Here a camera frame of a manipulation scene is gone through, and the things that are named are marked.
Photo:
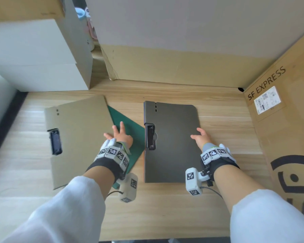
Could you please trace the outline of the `person's right hand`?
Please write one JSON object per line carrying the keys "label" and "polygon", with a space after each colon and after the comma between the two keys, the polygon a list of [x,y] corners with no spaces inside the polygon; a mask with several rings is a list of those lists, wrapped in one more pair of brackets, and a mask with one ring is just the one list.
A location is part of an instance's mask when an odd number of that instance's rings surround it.
{"label": "person's right hand", "polygon": [[197,131],[200,133],[200,139],[195,140],[197,146],[200,148],[201,151],[208,150],[216,145],[211,139],[211,136],[207,134],[207,132],[202,128],[197,128]]}

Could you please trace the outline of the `person's left forearm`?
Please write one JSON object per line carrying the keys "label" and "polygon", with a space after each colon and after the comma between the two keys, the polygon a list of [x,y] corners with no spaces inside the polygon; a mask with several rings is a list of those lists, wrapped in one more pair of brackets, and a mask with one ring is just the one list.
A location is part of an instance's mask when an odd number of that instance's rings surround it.
{"label": "person's left forearm", "polygon": [[95,166],[86,171],[83,176],[93,179],[99,185],[102,196],[106,200],[115,182],[115,176],[112,171],[104,166]]}

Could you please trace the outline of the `person's right forearm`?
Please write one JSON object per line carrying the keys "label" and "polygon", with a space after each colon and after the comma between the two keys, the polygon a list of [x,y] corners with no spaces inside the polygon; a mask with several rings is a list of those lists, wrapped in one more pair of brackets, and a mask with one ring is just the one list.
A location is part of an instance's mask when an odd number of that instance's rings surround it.
{"label": "person's right forearm", "polygon": [[265,188],[239,168],[232,165],[219,167],[214,180],[223,200],[232,213],[232,208],[247,195]]}

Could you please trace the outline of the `green sheet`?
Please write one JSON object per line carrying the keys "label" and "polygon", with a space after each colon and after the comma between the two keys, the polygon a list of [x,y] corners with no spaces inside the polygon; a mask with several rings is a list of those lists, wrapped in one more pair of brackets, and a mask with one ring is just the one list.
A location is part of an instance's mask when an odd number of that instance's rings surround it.
{"label": "green sheet", "polygon": [[131,155],[128,155],[130,161],[127,168],[127,173],[134,173],[138,176],[139,182],[144,181],[144,150],[145,150],[145,128],[121,114],[111,106],[108,106],[113,124],[120,129],[120,122],[125,125],[126,134],[132,136],[133,144],[130,147]]}

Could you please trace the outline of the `dark grey clipboard folder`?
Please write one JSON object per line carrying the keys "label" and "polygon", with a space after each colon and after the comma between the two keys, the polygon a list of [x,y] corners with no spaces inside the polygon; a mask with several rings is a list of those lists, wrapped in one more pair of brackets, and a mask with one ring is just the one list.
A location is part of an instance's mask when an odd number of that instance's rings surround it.
{"label": "dark grey clipboard folder", "polygon": [[145,183],[185,183],[188,168],[201,168],[201,150],[190,135],[198,135],[198,111],[193,105],[144,102],[144,123],[156,128],[156,149],[145,149]]}

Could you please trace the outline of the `white marker wrist tracker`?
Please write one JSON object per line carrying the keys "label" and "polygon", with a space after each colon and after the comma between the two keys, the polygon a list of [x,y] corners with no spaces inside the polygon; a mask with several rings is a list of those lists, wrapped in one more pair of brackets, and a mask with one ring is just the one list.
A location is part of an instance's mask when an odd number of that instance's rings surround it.
{"label": "white marker wrist tracker", "polygon": [[236,160],[232,156],[230,149],[223,144],[215,146],[212,143],[206,143],[203,145],[202,151],[203,153],[200,156],[205,166],[213,160],[217,160],[219,158],[229,158],[236,163]]}
{"label": "white marker wrist tracker", "polygon": [[100,152],[95,158],[95,161],[101,158],[112,159],[120,166],[120,168],[124,173],[127,171],[127,167],[130,161],[125,151],[125,148],[123,147],[122,144],[117,143],[115,138],[110,140],[107,139],[103,143],[103,145],[100,148]]}

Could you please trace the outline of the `black metal clip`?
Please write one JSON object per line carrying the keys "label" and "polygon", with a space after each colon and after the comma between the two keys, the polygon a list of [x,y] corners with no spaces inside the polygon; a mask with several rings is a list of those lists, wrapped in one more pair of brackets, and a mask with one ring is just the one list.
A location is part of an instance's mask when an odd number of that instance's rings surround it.
{"label": "black metal clip", "polygon": [[52,155],[60,155],[62,153],[62,144],[59,129],[55,128],[47,132],[49,133]]}
{"label": "black metal clip", "polygon": [[147,150],[156,149],[156,128],[153,123],[145,123],[145,148]]}

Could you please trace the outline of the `brown clipboard folder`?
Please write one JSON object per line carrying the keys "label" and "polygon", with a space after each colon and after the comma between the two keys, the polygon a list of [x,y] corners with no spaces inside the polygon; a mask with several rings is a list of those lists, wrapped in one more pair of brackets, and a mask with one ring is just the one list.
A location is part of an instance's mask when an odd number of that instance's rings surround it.
{"label": "brown clipboard folder", "polygon": [[86,171],[114,124],[102,95],[46,108],[44,114],[46,129],[58,128],[61,137],[62,153],[50,157],[56,190]]}

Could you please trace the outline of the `white shipping label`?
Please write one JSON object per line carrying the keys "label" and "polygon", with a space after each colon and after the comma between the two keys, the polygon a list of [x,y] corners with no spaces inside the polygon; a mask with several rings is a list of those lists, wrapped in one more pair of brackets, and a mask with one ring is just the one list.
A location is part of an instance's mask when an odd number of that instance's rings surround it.
{"label": "white shipping label", "polygon": [[258,115],[264,113],[265,111],[273,108],[280,103],[281,99],[275,86],[271,87],[269,90],[254,100],[256,112]]}

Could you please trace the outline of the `printed cardboard box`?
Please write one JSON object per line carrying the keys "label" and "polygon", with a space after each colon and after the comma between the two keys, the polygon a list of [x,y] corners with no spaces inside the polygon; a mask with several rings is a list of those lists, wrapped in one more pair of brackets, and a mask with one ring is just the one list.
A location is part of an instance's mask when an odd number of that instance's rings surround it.
{"label": "printed cardboard box", "polygon": [[[273,86],[281,103],[258,115],[254,100]],[[244,96],[274,191],[304,215],[304,35]]]}

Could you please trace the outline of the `person's white left sleeve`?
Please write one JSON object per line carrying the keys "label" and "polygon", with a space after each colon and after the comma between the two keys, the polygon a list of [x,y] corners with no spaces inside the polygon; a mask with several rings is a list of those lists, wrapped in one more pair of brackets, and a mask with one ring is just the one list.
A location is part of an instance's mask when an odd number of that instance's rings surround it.
{"label": "person's white left sleeve", "polygon": [[105,210],[99,185],[78,176],[2,243],[99,243]]}

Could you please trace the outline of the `person's white sleeve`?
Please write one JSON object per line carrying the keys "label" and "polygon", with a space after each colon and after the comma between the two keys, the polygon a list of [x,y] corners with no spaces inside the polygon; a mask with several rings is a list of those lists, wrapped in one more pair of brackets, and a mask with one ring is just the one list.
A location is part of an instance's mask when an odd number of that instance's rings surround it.
{"label": "person's white sleeve", "polygon": [[304,243],[304,215],[276,192],[257,190],[232,208],[231,243]]}
{"label": "person's white sleeve", "polygon": [[2,243],[99,243],[105,210],[99,185],[78,176]]}

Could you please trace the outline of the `pink bottle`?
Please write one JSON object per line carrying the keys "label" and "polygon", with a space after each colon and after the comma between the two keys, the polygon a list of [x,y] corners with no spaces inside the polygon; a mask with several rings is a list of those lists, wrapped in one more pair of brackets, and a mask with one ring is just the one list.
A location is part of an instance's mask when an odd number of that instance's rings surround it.
{"label": "pink bottle", "polygon": [[97,34],[95,32],[95,28],[93,26],[93,22],[92,22],[88,7],[85,8],[85,15],[86,15],[86,18],[87,18],[89,33],[90,33],[92,39],[97,41],[98,40]]}

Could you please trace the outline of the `person's white right sleeve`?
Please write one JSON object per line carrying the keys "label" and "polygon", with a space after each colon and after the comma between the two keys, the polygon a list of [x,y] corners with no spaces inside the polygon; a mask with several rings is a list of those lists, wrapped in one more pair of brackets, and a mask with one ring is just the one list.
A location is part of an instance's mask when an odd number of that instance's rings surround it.
{"label": "person's white right sleeve", "polygon": [[276,192],[257,190],[232,208],[231,243],[304,243],[304,215]]}

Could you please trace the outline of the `white box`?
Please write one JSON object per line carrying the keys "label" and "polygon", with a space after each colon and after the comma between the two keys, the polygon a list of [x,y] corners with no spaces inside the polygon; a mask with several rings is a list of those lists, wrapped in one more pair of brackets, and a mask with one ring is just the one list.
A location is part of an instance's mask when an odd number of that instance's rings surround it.
{"label": "white box", "polygon": [[93,57],[72,0],[65,17],[0,22],[0,75],[16,89],[89,90]]}

